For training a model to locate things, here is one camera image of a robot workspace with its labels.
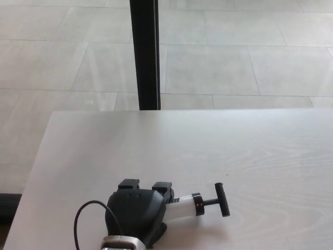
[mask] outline tiled floor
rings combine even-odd
[[[53,110],[137,109],[129,0],[0,0],[0,192]],[[333,0],[160,0],[163,109],[333,107]]]

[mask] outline t-shaped handle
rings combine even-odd
[[[222,183],[216,183],[215,184],[215,190],[217,194],[217,199],[210,199],[208,201],[204,201],[204,206],[219,204],[222,212],[223,217],[230,216],[229,212],[229,206],[227,202],[227,197],[225,196],[224,190],[223,190],[223,184]]]

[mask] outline black cable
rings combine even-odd
[[[86,206],[88,206],[90,204],[100,204],[103,208],[105,208],[113,216],[113,219],[116,222],[116,226],[118,227],[118,230],[120,232],[120,235],[124,235],[123,230],[121,229],[121,227],[119,225],[119,222],[118,222],[116,216],[114,215],[114,213],[111,211],[111,209],[107,205],[105,205],[103,202],[100,202],[100,201],[90,201],[90,202],[87,202],[87,203],[83,204],[80,207],[80,209],[78,210],[78,212],[76,213],[76,216],[75,216],[75,220],[74,220],[74,241],[75,241],[76,250],[80,250],[80,248],[79,248],[79,242],[78,242],[78,219],[79,219],[81,211]]]

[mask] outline white table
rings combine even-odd
[[[156,250],[333,247],[333,111],[298,109],[54,113],[4,249],[75,249],[78,208],[125,178],[205,199],[224,183],[230,217],[169,221]],[[81,250],[99,249],[104,213],[82,212]]]

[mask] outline white cylinder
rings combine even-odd
[[[197,213],[192,195],[175,198],[166,208],[163,221],[195,216]]]

